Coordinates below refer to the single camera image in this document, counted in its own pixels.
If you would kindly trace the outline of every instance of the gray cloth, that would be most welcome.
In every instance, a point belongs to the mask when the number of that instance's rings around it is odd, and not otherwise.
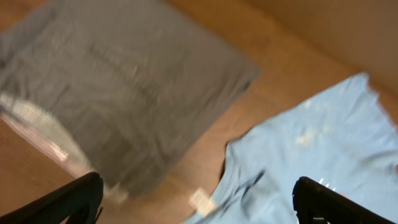
[[[257,68],[163,1],[54,0],[0,36],[0,88],[52,113],[110,186],[155,187]]]

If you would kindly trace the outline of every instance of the clothing tag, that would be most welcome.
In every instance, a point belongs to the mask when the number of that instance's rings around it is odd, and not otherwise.
[[[209,213],[217,208],[216,203],[214,203],[214,201],[202,188],[198,188],[198,190],[191,195],[189,198],[189,203],[203,217],[206,217]]]

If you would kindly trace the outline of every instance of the clothing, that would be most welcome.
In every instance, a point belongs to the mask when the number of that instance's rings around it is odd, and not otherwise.
[[[0,62],[0,90],[52,114],[105,183],[133,195],[153,189],[258,74],[157,0],[52,0],[0,36]]]
[[[367,81],[353,76],[231,141],[219,208],[185,223],[297,223],[301,176],[398,222],[398,134]]]

